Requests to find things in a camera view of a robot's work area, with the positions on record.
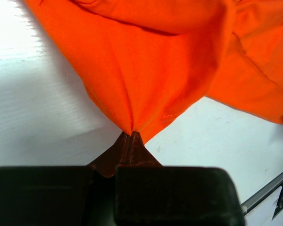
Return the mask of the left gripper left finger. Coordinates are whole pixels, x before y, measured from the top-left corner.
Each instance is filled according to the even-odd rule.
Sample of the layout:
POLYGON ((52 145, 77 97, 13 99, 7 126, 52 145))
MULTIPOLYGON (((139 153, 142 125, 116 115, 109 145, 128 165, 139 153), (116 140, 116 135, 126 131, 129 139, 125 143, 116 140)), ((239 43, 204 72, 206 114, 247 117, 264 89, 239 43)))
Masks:
POLYGON ((114 188, 97 162, 0 167, 0 226, 112 226, 114 188))

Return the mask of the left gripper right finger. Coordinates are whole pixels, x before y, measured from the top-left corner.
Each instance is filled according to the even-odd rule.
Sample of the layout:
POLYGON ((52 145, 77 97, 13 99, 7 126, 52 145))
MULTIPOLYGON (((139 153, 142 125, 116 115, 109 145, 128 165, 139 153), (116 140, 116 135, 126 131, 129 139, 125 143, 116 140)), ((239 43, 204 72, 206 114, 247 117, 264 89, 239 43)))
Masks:
POLYGON ((118 226, 243 226, 235 185, 221 168, 162 166, 133 132, 115 174, 118 226))

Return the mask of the orange t-shirt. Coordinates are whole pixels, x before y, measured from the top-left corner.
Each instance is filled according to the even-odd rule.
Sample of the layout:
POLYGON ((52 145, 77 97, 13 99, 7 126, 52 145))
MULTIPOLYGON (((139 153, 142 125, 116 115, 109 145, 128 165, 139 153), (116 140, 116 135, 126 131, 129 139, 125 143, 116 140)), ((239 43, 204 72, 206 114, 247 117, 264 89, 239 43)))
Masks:
POLYGON ((283 125, 283 0, 28 0, 123 132, 149 141, 200 98, 283 125))

